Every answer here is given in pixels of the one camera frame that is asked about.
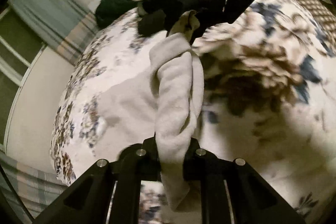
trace metal screw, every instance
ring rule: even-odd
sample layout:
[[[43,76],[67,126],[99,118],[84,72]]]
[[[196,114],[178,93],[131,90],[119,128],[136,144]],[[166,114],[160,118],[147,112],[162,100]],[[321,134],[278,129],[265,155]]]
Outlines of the metal screw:
[[[97,165],[99,167],[104,167],[106,164],[107,164],[107,160],[105,160],[105,159],[101,159],[101,160],[97,161]]]
[[[206,154],[206,150],[202,149],[202,148],[199,148],[196,150],[196,154],[199,155],[199,156],[204,156]]]
[[[238,158],[235,160],[237,165],[244,166],[246,161],[244,159]]]
[[[139,157],[145,156],[145,155],[146,155],[146,150],[144,150],[144,149],[138,149],[138,150],[136,151],[136,154],[137,154]]]

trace plaid curtain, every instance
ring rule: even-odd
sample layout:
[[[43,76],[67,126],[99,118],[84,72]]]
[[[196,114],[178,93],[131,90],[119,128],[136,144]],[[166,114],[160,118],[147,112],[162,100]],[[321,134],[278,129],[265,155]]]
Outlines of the plaid curtain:
[[[0,153],[0,163],[15,191],[34,218],[66,189],[66,186],[56,179],[56,175],[23,165],[3,153]],[[18,218],[24,224],[31,223],[1,174],[0,190]]]
[[[92,12],[75,0],[9,0],[9,5],[73,65],[98,32]]]

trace dark green pillow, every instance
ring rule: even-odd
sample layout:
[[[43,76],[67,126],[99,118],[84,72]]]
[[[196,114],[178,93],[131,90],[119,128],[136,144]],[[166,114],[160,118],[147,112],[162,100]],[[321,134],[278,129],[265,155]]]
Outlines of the dark green pillow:
[[[118,17],[135,8],[137,1],[133,0],[101,0],[95,16],[100,29],[109,26]]]

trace window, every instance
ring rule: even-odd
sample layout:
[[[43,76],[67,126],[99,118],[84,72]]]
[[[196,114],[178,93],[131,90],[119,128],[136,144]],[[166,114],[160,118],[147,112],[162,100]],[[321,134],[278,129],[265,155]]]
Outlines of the window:
[[[41,39],[13,10],[7,8],[0,14],[0,149],[3,151],[17,97],[42,50]]]

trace floral comforter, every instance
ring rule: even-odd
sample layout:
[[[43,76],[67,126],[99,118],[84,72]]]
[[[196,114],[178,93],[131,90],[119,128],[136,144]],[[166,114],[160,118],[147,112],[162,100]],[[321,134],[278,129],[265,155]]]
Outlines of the floral comforter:
[[[138,19],[130,10],[100,32],[62,95],[50,156],[68,185],[99,159],[106,125],[97,98],[144,71],[165,37],[140,37]],[[318,21],[295,0],[255,0],[234,24],[211,27],[193,45],[205,75],[201,146],[245,158],[307,223],[336,192],[336,59]],[[199,212],[171,212],[162,186],[143,182],[139,223],[196,222]]]

